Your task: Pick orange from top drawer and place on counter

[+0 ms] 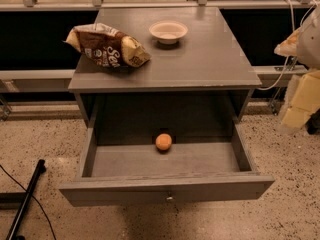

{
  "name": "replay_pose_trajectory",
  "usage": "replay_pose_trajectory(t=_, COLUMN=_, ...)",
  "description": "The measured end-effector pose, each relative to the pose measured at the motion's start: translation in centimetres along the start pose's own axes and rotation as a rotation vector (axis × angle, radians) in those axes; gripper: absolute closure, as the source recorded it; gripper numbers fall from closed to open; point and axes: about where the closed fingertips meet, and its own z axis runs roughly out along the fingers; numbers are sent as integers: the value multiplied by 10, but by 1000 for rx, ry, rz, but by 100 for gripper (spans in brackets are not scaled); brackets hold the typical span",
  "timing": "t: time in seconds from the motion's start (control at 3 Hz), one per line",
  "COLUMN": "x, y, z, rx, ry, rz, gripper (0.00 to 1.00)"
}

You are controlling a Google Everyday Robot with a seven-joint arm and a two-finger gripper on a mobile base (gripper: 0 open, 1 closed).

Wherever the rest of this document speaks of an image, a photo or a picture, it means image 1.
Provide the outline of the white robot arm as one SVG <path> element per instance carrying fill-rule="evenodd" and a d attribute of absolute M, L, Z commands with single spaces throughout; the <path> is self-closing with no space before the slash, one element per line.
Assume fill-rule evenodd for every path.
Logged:
<path fill-rule="evenodd" d="M 303 76 L 293 76 L 280 112 L 283 128 L 300 129 L 320 109 L 320 7 L 274 49 L 280 56 L 294 56 L 309 68 Z"/>

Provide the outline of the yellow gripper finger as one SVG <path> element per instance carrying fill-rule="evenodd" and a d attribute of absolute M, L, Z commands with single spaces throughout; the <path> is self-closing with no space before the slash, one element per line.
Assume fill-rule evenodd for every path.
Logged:
<path fill-rule="evenodd" d="M 303 76 L 293 75 L 280 112 L 280 125 L 290 129 L 302 128 L 320 109 L 320 71 L 312 70 Z"/>
<path fill-rule="evenodd" d="M 299 33 L 300 29 L 293 31 L 286 40 L 276 46 L 274 53 L 284 57 L 296 56 Z"/>

